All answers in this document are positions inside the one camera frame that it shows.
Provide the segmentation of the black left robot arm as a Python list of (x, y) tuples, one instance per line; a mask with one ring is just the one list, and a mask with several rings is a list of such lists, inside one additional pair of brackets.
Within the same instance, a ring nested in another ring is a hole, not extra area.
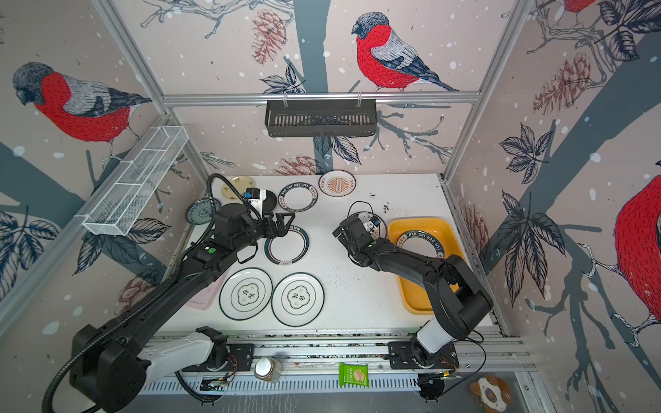
[(261, 239), (284, 237), (295, 218), (294, 213), (253, 218), (254, 211), (251, 204), (231, 203), (220, 208), (163, 283), (105, 325), (82, 328), (72, 341), (71, 359), (46, 388), (42, 411), (53, 411), (54, 395), (64, 379), (93, 402), (92, 412), (117, 412), (126, 407), (147, 382), (151, 363), (139, 358), (139, 353), (154, 334), (237, 263), (239, 251)]

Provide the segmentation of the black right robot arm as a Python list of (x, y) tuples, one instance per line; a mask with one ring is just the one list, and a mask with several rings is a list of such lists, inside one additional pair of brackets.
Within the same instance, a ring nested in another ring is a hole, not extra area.
[(392, 273), (425, 290), (434, 317), (410, 342), (411, 357), (423, 368), (433, 366), (447, 345), (468, 339), (493, 308), (492, 297), (460, 256), (423, 256), (374, 239), (356, 216), (343, 220), (332, 235), (355, 265)]

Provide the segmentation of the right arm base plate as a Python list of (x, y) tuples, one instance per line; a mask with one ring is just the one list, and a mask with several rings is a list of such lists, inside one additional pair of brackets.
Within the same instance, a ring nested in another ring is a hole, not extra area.
[(385, 359), (393, 370), (459, 368), (454, 344), (449, 343), (435, 353), (428, 352), (417, 341), (389, 342)]

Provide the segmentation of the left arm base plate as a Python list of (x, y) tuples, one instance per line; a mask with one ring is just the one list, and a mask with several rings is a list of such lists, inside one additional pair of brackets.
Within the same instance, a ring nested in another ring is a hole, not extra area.
[(227, 344), (225, 350), (215, 345), (208, 359), (182, 371), (185, 373), (240, 373), (249, 372), (253, 361), (253, 344)]

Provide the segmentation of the green rim red ring plate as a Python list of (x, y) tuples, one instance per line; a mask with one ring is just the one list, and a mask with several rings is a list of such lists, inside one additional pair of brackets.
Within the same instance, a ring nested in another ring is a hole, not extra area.
[(305, 230), (292, 225), (285, 237), (267, 239), (264, 251), (267, 259), (278, 266), (287, 266), (302, 260), (310, 248), (310, 239)]

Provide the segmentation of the white flower motif plate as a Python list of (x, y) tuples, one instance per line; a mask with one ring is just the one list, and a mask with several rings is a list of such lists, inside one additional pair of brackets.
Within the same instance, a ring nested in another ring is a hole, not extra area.
[(322, 312), (325, 290), (315, 276), (304, 272), (293, 273), (276, 285), (270, 304), (272, 313), (281, 324), (303, 327)]
[(256, 317), (270, 302), (271, 277), (260, 268), (243, 268), (227, 278), (219, 295), (220, 311), (234, 321)]

